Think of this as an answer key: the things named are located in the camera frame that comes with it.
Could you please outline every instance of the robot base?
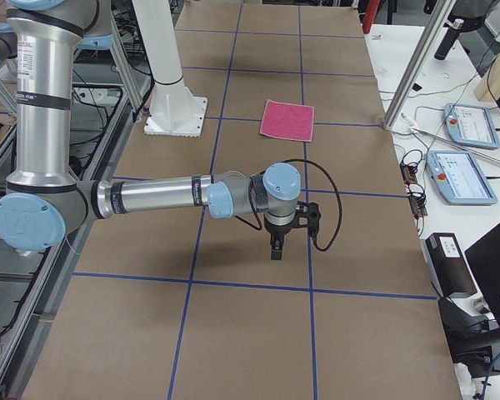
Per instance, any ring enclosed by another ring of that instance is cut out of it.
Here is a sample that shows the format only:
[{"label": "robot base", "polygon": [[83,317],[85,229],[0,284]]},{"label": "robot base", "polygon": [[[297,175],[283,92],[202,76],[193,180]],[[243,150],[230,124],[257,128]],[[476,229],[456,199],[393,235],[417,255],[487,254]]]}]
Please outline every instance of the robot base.
[{"label": "robot base", "polygon": [[147,135],[172,135],[197,138],[202,132],[208,107],[206,97],[194,97],[184,88],[183,102],[175,102],[176,96],[154,91],[150,117],[144,127]]}]

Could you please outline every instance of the black monitor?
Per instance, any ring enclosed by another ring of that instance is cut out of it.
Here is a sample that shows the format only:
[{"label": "black monitor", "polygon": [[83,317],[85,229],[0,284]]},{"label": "black monitor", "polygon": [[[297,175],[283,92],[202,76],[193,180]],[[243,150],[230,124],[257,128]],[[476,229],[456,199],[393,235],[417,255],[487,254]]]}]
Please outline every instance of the black monitor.
[{"label": "black monitor", "polygon": [[465,251],[483,298],[500,325],[500,223]]},{"label": "black monitor", "polygon": [[[500,223],[466,250],[465,257],[494,320],[471,316],[448,298],[439,300],[439,310],[453,361],[467,364],[477,378],[485,376],[500,353]],[[500,360],[496,373],[500,373]]]}]

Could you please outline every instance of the red cloth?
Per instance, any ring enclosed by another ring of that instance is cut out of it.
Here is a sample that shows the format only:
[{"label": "red cloth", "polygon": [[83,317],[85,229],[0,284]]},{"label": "red cloth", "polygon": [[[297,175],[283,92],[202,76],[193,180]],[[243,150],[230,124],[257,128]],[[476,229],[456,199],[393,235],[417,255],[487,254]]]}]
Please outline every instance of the red cloth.
[{"label": "red cloth", "polygon": [[276,139],[311,142],[314,108],[267,100],[259,133]]}]

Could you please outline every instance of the black box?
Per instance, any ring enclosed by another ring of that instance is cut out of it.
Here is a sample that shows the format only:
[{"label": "black box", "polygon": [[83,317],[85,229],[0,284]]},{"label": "black box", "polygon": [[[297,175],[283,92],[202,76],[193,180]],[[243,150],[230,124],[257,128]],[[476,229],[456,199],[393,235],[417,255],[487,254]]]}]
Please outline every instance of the black box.
[{"label": "black box", "polygon": [[478,292],[453,233],[433,233],[426,248],[435,272],[433,284],[445,298],[468,298]]}]

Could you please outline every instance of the white desk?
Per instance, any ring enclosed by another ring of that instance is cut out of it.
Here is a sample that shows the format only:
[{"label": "white desk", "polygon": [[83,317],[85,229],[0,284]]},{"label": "white desk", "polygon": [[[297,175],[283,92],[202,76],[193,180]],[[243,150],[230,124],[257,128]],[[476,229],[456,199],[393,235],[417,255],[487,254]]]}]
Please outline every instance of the white desk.
[{"label": "white desk", "polygon": [[[379,90],[381,91],[382,103],[386,109],[390,103],[388,99],[392,98],[393,95],[391,93],[396,90],[422,31],[422,27],[374,25],[372,26],[371,32],[366,35],[372,66],[377,78]],[[439,43],[440,40],[435,42],[434,48],[430,53],[435,53],[435,46],[438,46]],[[451,92],[418,96],[423,93],[447,91],[466,83],[471,78],[472,81],[470,84],[458,87]],[[410,118],[415,118],[415,110],[419,106],[444,108],[447,103],[455,103],[457,101],[459,103],[483,105],[489,108],[496,107],[496,103],[494,102],[481,103],[474,97],[473,90],[479,81],[480,77],[476,74],[476,69],[466,56],[461,45],[457,43],[444,61],[438,61],[434,57],[428,57],[417,78],[417,84],[420,85],[422,89],[418,92],[412,91],[402,112]],[[500,128],[500,111],[498,109],[492,110],[492,117],[495,127]],[[419,108],[417,110],[416,119],[422,130],[435,133],[443,123],[443,112]],[[399,133],[408,133],[408,124],[399,118],[393,130]],[[393,136],[394,142],[404,147],[406,151],[418,148],[422,150],[423,153],[426,152],[426,148],[413,136]],[[418,136],[428,146],[432,142],[430,137]],[[439,130],[439,136],[448,138],[444,127],[441,127]],[[441,142],[435,142],[432,149],[446,150],[453,149],[453,147]],[[500,148],[495,151],[482,151],[492,157],[500,159]],[[402,154],[402,150],[397,147],[398,159],[402,158]],[[412,154],[412,158],[408,158],[407,161],[416,161],[417,157],[417,154]],[[500,167],[489,164],[480,157],[477,157],[477,160],[486,175],[500,175]],[[423,186],[426,188],[427,194],[426,208],[428,216],[424,218],[425,226],[421,239],[427,238],[434,232],[452,232],[456,234],[462,250],[465,250],[475,243],[483,234],[500,223],[500,180],[490,181],[492,189],[498,197],[497,204],[492,206],[448,206],[438,194],[432,182],[430,182],[431,179],[428,177],[428,174],[425,173],[421,175],[423,171],[424,162],[421,163],[417,174],[420,183],[425,181]],[[456,303],[466,311],[474,313],[472,306],[473,300],[471,298],[463,299],[460,302],[456,301]],[[481,388],[481,383],[479,381],[481,381],[481,379],[478,379],[476,384],[478,388]],[[500,376],[491,377],[489,382],[492,386],[487,390],[486,399],[500,400]]]}]

